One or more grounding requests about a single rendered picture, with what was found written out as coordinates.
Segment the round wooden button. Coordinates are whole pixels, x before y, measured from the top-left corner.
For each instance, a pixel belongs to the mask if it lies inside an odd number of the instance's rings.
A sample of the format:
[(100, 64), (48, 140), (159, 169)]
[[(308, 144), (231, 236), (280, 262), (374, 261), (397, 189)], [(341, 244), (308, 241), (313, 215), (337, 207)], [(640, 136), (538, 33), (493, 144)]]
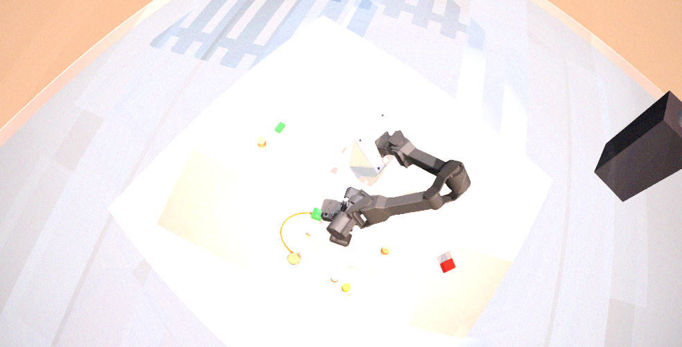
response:
[(301, 258), (298, 253), (290, 253), (288, 256), (288, 262), (292, 265), (296, 265), (300, 262)]

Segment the red block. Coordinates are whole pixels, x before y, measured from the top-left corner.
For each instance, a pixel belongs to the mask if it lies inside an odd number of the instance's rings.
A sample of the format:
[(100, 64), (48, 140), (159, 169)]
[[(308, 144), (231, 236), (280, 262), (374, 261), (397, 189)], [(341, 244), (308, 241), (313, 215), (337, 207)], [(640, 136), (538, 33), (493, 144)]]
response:
[(446, 273), (446, 272), (448, 272), (448, 271), (450, 271), (450, 270), (452, 270), (452, 269), (455, 268), (455, 265), (454, 265), (454, 262), (453, 262), (453, 259), (452, 259), (452, 258), (449, 259), (449, 260), (447, 260), (447, 261), (445, 261), (445, 262), (443, 262), (443, 263), (441, 263), (440, 265), (441, 265), (442, 271), (443, 271), (444, 273)]

